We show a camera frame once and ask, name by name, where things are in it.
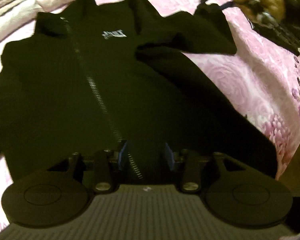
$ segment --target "floral bedsheet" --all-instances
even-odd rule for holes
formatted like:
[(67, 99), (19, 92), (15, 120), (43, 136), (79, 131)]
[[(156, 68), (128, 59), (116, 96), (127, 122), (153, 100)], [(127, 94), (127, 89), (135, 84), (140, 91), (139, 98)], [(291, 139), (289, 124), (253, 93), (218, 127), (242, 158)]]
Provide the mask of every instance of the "floral bedsheet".
[[(96, 0), (98, 4), (119, 0)], [(149, 0), (162, 16), (179, 10), (193, 13), (200, 0)], [(209, 0), (219, 5), (229, 0)], [(225, 9), (234, 40), (235, 56), (186, 54), (229, 98), (235, 109), (276, 146), (278, 179), (300, 143), (300, 57), (255, 33), (238, 8)], [(32, 35), (34, 21), (0, 43)], [(0, 231), (9, 223), (1, 196), (12, 183), (4, 156), (0, 156)]]

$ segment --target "logo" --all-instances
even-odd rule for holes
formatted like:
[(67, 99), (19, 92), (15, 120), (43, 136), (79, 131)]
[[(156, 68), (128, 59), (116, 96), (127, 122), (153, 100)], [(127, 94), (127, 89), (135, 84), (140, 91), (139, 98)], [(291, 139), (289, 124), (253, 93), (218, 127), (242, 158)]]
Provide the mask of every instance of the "logo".
[(106, 40), (109, 39), (109, 37), (119, 37), (119, 38), (122, 38), (122, 37), (126, 37), (126, 35), (123, 34), (122, 30), (118, 30), (116, 32), (103, 32), (103, 35), (102, 35)]

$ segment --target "metal zipper teeth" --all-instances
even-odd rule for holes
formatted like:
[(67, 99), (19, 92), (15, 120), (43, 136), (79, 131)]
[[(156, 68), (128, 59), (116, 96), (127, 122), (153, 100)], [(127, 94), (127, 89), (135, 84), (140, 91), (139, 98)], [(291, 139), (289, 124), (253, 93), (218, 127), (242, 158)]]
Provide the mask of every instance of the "metal zipper teeth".
[[(74, 40), (74, 37), (72, 35), (72, 30), (71, 30), (71, 27), (69, 25), (69, 22), (68, 20), (66, 20), (64, 17), (61, 17), (61, 19), (63, 20), (63, 22), (65, 23), (65, 26), (66, 26), (66, 30), (69, 34), (69, 37), (70, 37), (70, 40), (71, 40), (71, 43), (73, 45), (73, 48), (74, 48), (74, 51), (75, 51), (75, 54), (77, 56), (77, 59), (79, 61), (79, 64), (81, 65), (82, 69), (84, 70), (85, 74), (86, 74), (86, 78), (87, 78), (87, 81), (88, 81), (88, 84), (92, 90), (92, 93), (95, 97), (95, 99), (97, 100), (98, 102), (98, 105), (100, 106), (101, 108), (101, 111), (102, 113), (106, 116), (106, 119), (109, 123), (109, 126), (110, 126), (110, 129), (112, 131), (112, 133), (114, 134), (114, 137), (116, 138), (116, 140), (118, 142), (121, 142), (123, 139), (122, 139), (122, 136), (119, 132), (119, 129), (116, 127), (114, 121), (112, 120), (107, 108), (106, 108), (106, 105), (105, 103), (103, 102), (103, 99), (100, 95), (100, 92), (99, 92), (99, 89), (95, 83), (95, 81), (93, 80), (92, 78), (92, 75), (88, 73), (88, 70), (87, 68), (85, 67), (85, 64), (84, 64), (84, 61), (83, 61), (83, 58), (81, 56), (81, 53), (80, 53), (80, 50), (79, 50), (79, 45), (78, 43)], [(133, 160), (133, 157), (130, 153), (128, 153), (128, 159), (129, 159), (129, 163), (130, 163), (130, 166), (131, 168), (133, 169), (134, 173), (138, 176), (139, 179), (143, 179), (143, 176), (140, 172), (140, 169), (138, 168), (138, 166), (136, 165), (135, 161)]]

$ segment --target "round black disc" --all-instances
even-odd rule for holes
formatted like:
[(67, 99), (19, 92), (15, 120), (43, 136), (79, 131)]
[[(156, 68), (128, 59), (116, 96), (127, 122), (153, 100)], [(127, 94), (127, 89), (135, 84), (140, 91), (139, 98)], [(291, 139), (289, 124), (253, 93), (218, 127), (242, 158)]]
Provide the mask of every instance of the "round black disc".
[(235, 171), (209, 187), (205, 203), (225, 222), (265, 228), (282, 222), (292, 206), (292, 196), (280, 182), (263, 174)]
[(63, 172), (43, 172), (9, 186), (2, 207), (11, 222), (51, 227), (73, 219), (88, 203), (86, 188)]

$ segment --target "rose pattern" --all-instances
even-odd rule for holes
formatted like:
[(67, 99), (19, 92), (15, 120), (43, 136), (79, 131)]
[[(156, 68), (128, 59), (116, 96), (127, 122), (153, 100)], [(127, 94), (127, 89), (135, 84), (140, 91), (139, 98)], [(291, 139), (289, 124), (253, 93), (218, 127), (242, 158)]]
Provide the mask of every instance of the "rose pattern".
[[(120, 0), (96, 0), (97, 4), (116, 1)], [(162, 16), (166, 16), (179, 10), (193, 13), (200, 0), (149, 1)], [(230, 0), (209, 0), (208, 3), (222, 5), (227, 1)], [(300, 143), (300, 57), (254, 32), (238, 8), (227, 8), (223, 13), (237, 44), (237, 54), (186, 55), (229, 98), (235, 109), (275, 145), (278, 179)], [(31, 36), (34, 24), (32, 21), (24, 25), (3, 40), (0, 54), (7, 42)], [(11, 183), (4, 156), (1, 156), (0, 199)], [(7, 225), (9, 222), (0, 203), (0, 231)]]

